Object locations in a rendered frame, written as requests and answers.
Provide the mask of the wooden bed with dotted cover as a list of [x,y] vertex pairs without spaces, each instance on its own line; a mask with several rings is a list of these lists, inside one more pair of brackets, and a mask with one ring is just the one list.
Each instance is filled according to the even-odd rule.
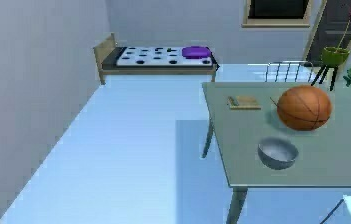
[[184,47],[118,46],[111,33],[93,48],[99,80],[107,75],[210,75],[214,82],[219,64],[213,56],[187,59]]

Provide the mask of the purple pillow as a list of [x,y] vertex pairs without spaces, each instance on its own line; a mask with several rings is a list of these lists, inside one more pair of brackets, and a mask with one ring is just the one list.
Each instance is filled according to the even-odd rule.
[[205,46],[189,46],[182,49],[182,56],[187,59],[202,59],[211,56],[211,51]]

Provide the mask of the tan book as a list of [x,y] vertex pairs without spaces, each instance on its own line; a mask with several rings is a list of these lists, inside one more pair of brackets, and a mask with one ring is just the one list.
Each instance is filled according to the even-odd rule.
[[229,96],[228,105],[231,110],[260,110],[261,105],[251,96]]

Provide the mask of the grey metal bowl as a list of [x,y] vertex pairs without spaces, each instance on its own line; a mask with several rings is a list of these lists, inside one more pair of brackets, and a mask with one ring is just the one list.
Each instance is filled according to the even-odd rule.
[[273,170],[284,170],[294,165],[299,151],[289,140],[279,137],[266,137],[258,143],[258,157]]

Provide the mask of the orange basketball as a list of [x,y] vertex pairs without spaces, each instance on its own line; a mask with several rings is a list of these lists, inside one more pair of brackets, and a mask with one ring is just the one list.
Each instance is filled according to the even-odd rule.
[[296,131],[316,130],[329,120],[332,113],[328,94],[311,85],[289,88],[274,104],[281,122]]

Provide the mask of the grey-green table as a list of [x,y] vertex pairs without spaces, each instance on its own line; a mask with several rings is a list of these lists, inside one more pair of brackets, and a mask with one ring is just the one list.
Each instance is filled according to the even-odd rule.
[[[249,188],[351,188],[351,87],[329,93],[329,121],[313,132],[293,131],[280,122],[274,102],[293,82],[205,82],[203,90],[228,186],[233,189],[226,224],[237,224]],[[231,110],[229,96],[251,96],[260,110]],[[265,167],[257,155],[261,139],[291,141],[299,151],[285,170]]]

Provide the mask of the green plant pot on stand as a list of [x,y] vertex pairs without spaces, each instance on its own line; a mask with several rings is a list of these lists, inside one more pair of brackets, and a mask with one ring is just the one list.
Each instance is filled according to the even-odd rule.
[[350,51],[343,47],[343,41],[349,31],[351,24],[351,0],[349,0],[349,9],[346,17],[346,25],[344,30],[341,32],[341,38],[335,46],[325,46],[321,52],[321,67],[316,73],[311,85],[314,86],[316,83],[322,84],[324,79],[327,77],[327,73],[330,69],[333,70],[329,90],[334,90],[334,85],[338,73],[339,67],[345,63],[348,58]]

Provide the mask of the dark room door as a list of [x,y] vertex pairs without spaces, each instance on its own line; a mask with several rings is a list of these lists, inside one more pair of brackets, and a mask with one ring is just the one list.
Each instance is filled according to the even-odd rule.
[[351,0],[322,0],[304,52],[305,67],[319,67],[324,47],[341,42],[347,48],[351,41]]

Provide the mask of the dark window with tan frame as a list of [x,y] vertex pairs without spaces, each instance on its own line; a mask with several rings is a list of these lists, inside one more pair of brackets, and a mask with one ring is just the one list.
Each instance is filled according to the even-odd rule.
[[245,0],[243,28],[309,28],[311,0]]

